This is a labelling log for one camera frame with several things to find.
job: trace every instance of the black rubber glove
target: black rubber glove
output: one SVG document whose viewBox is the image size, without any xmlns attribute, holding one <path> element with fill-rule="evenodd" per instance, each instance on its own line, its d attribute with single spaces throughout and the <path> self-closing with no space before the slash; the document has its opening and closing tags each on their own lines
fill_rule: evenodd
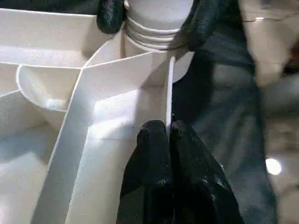
<svg viewBox="0 0 299 224">
<path fill-rule="evenodd" d="M 213 33 L 217 21 L 224 15 L 231 0 L 195 0 L 194 15 L 187 29 L 187 47 L 195 51 Z M 107 34 L 115 34 L 125 19 L 124 0 L 100 0 L 97 14 L 99 29 Z"/>
<path fill-rule="evenodd" d="M 123 204 L 129 194 L 141 194 Z M 143 222 L 136 210 L 143 200 Z M 162 121 L 145 123 L 137 137 L 137 147 L 124 172 L 118 223 L 171 224 L 173 221 L 173 185 L 169 144 Z"/>
<path fill-rule="evenodd" d="M 182 121 L 171 127 L 171 158 L 178 224 L 244 223 L 221 166 Z"/>
</svg>

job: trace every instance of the black glove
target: black glove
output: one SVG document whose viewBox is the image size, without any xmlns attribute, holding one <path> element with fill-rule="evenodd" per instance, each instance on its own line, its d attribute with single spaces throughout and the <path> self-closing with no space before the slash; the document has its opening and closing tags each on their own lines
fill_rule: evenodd
<svg viewBox="0 0 299 224">
<path fill-rule="evenodd" d="M 163 122 L 149 121 L 125 169 L 118 223 L 171 224 L 173 219 L 177 224 L 243 224 L 220 165 L 196 133 L 174 122 L 169 150 Z"/>
<path fill-rule="evenodd" d="M 231 0 L 195 0 L 194 15 L 187 29 L 187 47 L 195 51 L 213 33 L 218 20 L 226 12 Z M 100 0 L 97 14 L 99 29 L 107 34 L 115 34 L 125 19 L 124 0 Z"/>
<path fill-rule="evenodd" d="M 178 224 L 244 224 L 221 166 L 183 121 L 171 126 L 171 157 Z"/>
<path fill-rule="evenodd" d="M 137 146 L 124 172 L 117 223 L 171 224 L 173 211 L 172 170 L 165 126 L 159 120 L 149 121 L 138 134 Z"/>
</svg>

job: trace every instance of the plastic divider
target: plastic divider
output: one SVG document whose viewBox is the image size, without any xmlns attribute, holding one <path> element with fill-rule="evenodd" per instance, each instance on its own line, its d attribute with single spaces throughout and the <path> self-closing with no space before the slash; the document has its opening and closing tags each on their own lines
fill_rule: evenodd
<svg viewBox="0 0 299 224">
<path fill-rule="evenodd" d="M 82 70 L 33 224 L 115 222 L 139 128 L 170 122 L 173 61 L 146 53 Z"/>
<path fill-rule="evenodd" d="M 0 63 L 0 97 L 18 90 L 15 81 L 15 74 L 19 65 L 10 63 Z"/>
</svg>

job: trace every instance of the compartment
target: compartment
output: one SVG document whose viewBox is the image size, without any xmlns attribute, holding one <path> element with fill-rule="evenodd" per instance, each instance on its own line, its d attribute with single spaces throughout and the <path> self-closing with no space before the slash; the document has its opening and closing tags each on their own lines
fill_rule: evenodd
<svg viewBox="0 0 299 224">
<path fill-rule="evenodd" d="M 125 30 L 121 30 L 111 40 L 101 46 L 84 67 L 90 67 L 100 63 L 119 60 L 126 57 L 140 55 L 151 51 L 134 42 L 128 37 Z"/>
<path fill-rule="evenodd" d="M 80 69 L 20 66 L 19 89 L 57 130 L 60 129 Z"/>
<path fill-rule="evenodd" d="M 18 65 L 0 63 L 0 223 L 30 223 L 57 131 L 18 90 Z"/>
<path fill-rule="evenodd" d="M 82 67 L 110 35 L 96 16 L 0 8 L 0 62 Z"/>
<path fill-rule="evenodd" d="M 142 124 L 171 122 L 175 58 L 145 53 L 84 69 L 33 224 L 114 224 L 123 171 Z"/>
</svg>

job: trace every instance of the gloved hand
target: gloved hand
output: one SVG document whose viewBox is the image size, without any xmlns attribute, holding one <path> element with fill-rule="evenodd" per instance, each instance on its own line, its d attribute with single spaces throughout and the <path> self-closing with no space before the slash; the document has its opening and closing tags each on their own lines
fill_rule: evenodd
<svg viewBox="0 0 299 224">
<path fill-rule="evenodd" d="M 175 219 L 179 224 L 243 224 L 219 163 L 183 121 L 171 126 Z"/>
<path fill-rule="evenodd" d="M 188 26 L 187 47 L 195 51 L 213 33 L 218 20 L 225 14 L 231 0 L 195 0 L 198 4 Z M 98 28 L 107 34 L 115 34 L 125 19 L 124 0 L 100 0 L 97 14 Z"/>
<path fill-rule="evenodd" d="M 174 122 L 170 148 L 166 136 L 161 121 L 145 123 L 126 166 L 121 200 L 143 189 L 143 222 L 136 223 L 243 224 L 221 166 L 192 128 Z M 123 209 L 134 216 L 131 208 Z"/>
</svg>

